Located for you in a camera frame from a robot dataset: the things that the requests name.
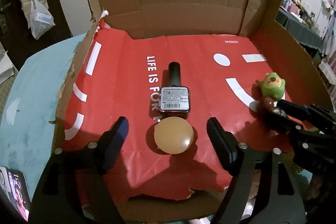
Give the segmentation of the green avocado toy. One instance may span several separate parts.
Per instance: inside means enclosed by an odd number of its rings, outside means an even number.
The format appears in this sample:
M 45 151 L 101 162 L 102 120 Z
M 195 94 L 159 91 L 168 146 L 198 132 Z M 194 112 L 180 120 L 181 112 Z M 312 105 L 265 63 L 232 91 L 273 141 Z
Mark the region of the green avocado toy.
M 258 85 L 264 97 L 272 97 L 275 101 L 281 100 L 285 94 L 285 80 L 275 72 L 267 73 Z

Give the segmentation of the smartphone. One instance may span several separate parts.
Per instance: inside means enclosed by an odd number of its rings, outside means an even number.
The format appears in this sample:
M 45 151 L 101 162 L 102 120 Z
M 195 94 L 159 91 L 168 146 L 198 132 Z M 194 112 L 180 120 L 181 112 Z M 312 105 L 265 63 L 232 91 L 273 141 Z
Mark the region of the smartphone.
M 31 201 L 21 171 L 2 166 L 1 190 L 5 194 L 5 201 L 9 201 L 10 208 L 13 208 L 20 219 L 27 223 Z

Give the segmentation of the black nail polish bottle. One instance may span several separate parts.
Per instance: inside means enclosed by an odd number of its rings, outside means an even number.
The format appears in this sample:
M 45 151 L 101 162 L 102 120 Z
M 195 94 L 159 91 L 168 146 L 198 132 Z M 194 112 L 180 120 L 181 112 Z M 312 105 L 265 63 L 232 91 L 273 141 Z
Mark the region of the black nail polish bottle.
M 190 90 L 182 86 L 181 66 L 178 62 L 169 63 L 167 85 L 161 88 L 158 110 L 161 119 L 168 117 L 186 119 L 191 110 Z

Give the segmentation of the red paper liner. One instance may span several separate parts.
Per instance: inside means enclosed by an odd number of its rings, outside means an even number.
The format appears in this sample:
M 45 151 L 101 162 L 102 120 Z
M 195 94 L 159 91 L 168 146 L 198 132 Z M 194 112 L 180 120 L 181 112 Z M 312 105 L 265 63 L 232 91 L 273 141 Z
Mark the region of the red paper liner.
M 258 82 L 284 79 L 283 98 L 313 102 L 313 91 L 284 53 L 262 55 L 257 42 L 232 35 L 132 39 L 100 20 L 73 84 L 62 147 L 84 147 L 124 116 L 129 133 L 116 165 L 104 177 L 116 203 L 141 194 L 185 200 L 197 190 L 223 191 L 231 176 L 215 155 L 206 123 L 222 126 L 253 148 L 289 142 L 257 119 Z

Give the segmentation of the orange round disc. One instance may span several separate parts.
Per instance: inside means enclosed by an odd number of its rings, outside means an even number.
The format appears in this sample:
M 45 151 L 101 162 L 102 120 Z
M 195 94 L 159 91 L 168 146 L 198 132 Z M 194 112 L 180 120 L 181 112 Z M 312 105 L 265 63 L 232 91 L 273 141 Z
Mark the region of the orange round disc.
M 172 155 L 180 154 L 192 145 L 194 130 L 187 120 L 168 117 L 155 126 L 154 141 L 163 152 Z

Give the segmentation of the dark cloth side table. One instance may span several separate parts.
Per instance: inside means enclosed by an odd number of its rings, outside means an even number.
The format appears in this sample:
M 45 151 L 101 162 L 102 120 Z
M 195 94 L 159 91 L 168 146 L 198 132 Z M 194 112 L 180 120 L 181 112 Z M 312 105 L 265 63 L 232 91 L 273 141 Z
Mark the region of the dark cloth side table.
M 282 7 L 278 9 L 276 21 L 282 25 L 300 44 L 322 52 L 324 45 L 323 39 L 307 25 L 299 22 L 296 17 L 284 10 Z

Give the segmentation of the clear plastic bag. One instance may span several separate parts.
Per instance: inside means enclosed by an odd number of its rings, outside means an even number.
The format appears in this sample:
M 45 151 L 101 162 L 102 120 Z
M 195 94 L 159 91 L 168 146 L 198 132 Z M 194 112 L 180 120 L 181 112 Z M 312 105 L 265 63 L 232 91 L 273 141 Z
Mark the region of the clear plastic bag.
M 31 33 L 36 40 L 38 40 L 44 33 L 55 26 L 53 16 L 38 0 L 31 1 L 29 26 Z

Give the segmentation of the cardboard box tray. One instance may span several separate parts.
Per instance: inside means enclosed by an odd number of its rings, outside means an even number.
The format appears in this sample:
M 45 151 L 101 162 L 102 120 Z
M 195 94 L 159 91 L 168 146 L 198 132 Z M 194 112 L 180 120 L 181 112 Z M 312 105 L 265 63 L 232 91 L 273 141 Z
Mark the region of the cardboard box tray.
M 213 213 L 231 177 L 206 134 L 216 117 L 253 148 L 290 151 L 284 136 L 271 137 L 245 94 L 267 73 L 285 79 L 285 98 L 332 109 L 331 97 L 311 57 L 276 21 L 281 0 L 88 0 L 95 19 L 79 44 L 60 91 L 55 145 L 78 149 L 97 140 L 120 116 L 129 134 L 108 190 L 127 221 L 171 222 Z M 191 93 L 188 122 L 196 131 L 190 149 L 171 156 L 155 146 L 161 87 L 179 62 Z

